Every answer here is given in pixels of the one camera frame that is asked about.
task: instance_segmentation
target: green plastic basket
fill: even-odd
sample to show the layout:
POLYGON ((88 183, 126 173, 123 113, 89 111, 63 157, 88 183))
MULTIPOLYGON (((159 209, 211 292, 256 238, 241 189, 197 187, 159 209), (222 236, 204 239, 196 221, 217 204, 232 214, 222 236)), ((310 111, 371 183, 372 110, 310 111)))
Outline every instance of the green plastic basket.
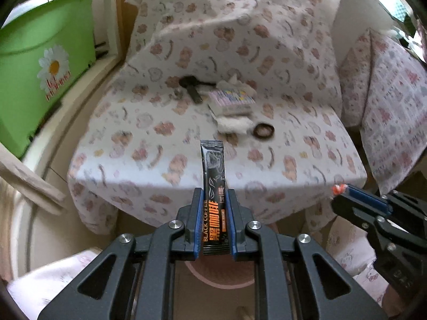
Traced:
POLYGON ((0 142, 22 157, 44 117, 95 62, 92 0, 29 0, 0 30, 0 142))

